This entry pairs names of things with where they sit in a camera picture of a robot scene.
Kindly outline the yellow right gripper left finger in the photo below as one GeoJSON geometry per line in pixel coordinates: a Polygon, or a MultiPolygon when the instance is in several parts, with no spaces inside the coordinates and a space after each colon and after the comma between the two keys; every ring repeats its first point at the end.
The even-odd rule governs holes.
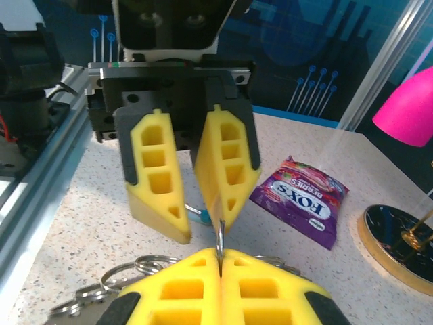
{"type": "Polygon", "coordinates": [[[220,324],[221,277],[213,248],[124,287],[98,324],[220,324]]]}

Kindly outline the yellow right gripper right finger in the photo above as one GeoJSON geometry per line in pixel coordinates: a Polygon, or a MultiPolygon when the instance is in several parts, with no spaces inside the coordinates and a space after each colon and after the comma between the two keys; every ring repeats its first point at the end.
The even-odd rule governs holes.
{"type": "Polygon", "coordinates": [[[319,285],[228,249],[221,278],[222,324],[349,324],[319,285]]]}

